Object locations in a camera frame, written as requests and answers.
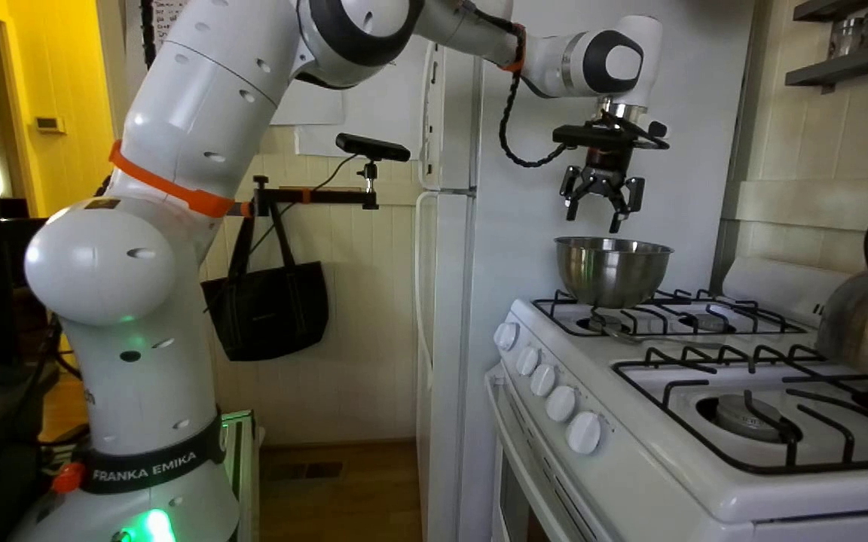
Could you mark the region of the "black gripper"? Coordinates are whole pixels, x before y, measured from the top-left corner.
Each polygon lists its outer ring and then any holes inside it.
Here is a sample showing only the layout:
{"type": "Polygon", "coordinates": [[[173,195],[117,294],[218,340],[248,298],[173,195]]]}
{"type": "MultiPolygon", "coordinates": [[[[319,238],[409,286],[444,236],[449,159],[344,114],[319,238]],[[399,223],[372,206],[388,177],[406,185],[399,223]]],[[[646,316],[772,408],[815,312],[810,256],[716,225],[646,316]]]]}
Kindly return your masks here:
{"type": "Polygon", "coordinates": [[[570,165],[561,182],[565,210],[567,217],[580,213],[580,201],[585,193],[602,193],[613,199],[613,223],[609,231],[619,231],[621,223],[642,207],[646,182],[631,177],[631,158],[636,148],[667,152],[667,127],[661,120],[648,120],[646,127],[606,114],[600,120],[589,120],[583,127],[559,127],[556,141],[565,148],[583,148],[585,162],[570,165]]]}

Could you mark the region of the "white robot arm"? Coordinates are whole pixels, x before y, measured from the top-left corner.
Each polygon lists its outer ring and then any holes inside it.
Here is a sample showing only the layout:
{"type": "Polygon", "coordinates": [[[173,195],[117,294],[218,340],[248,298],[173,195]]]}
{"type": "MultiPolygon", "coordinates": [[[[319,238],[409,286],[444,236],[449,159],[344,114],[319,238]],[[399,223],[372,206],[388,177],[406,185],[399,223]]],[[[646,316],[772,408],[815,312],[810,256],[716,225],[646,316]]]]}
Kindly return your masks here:
{"type": "Polygon", "coordinates": [[[642,110],[662,28],[628,16],[535,35],[474,0],[190,0],[126,113],[110,187],[59,210],[24,254],[79,357],[92,453],[9,542],[231,542],[242,504],[224,469],[200,264],[288,88],[350,90],[417,35],[541,96],[642,110]]]}

